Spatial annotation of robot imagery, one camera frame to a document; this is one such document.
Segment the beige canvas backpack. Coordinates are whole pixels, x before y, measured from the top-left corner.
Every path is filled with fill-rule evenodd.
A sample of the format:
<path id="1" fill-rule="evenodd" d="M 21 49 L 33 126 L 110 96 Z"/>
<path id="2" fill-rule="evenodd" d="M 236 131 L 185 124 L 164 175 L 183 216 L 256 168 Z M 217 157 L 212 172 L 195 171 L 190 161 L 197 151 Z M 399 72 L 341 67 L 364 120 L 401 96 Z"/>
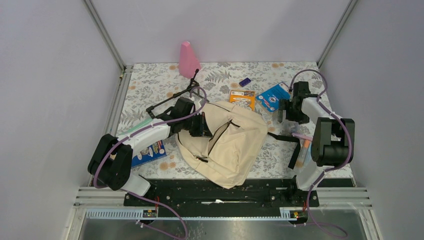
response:
<path id="1" fill-rule="evenodd" d="M 212 136 L 194 137 L 181 130 L 175 139 L 185 162 L 213 183 L 225 189 L 241 186 L 267 137 L 296 143 L 290 159 L 294 166 L 300 140 L 269 132 L 260 114 L 225 101 L 208 102 L 202 112 Z"/>

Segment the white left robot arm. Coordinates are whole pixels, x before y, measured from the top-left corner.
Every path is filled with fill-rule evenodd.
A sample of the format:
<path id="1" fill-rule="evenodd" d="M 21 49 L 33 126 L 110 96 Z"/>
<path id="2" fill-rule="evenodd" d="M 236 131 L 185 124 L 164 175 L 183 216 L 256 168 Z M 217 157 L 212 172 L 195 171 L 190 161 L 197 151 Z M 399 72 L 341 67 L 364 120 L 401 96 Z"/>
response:
<path id="1" fill-rule="evenodd" d="M 196 100 L 193 96 L 177 95 L 175 105 L 163 113 L 153 116 L 141 128 L 120 136 L 109 133 L 103 135 L 93 153 L 87 170 L 93 176 L 93 186 L 97 189 L 123 190 L 132 194 L 144 206 L 152 204 L 155 192 L 151 183 L 133 173 L 132 160 L 139 152 L 152 144 L 188 131 L 194 137 L 211 137 L 203 108 L 207 95 Z"/>

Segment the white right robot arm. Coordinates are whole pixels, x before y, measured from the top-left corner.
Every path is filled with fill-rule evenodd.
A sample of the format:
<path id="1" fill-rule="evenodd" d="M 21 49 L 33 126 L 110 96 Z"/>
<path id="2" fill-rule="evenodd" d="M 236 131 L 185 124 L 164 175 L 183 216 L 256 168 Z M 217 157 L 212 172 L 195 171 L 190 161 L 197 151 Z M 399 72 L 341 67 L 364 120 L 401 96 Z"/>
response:
<path id="1" fill-rule="evenodd" d="M 312 191 L 324 176 L 352 161 L 355 122 L 327 108 L 321 101 L 323 93 L 311 93 L 308 82 L 295 80 L 293 77 L 289 85 L 289 99 L 279 101 L 277 119 L 280 123 L 315 124 L 310 146 L 312 160 L 290 180 L 283 197 L 293 206 L 308 206 Z"/>

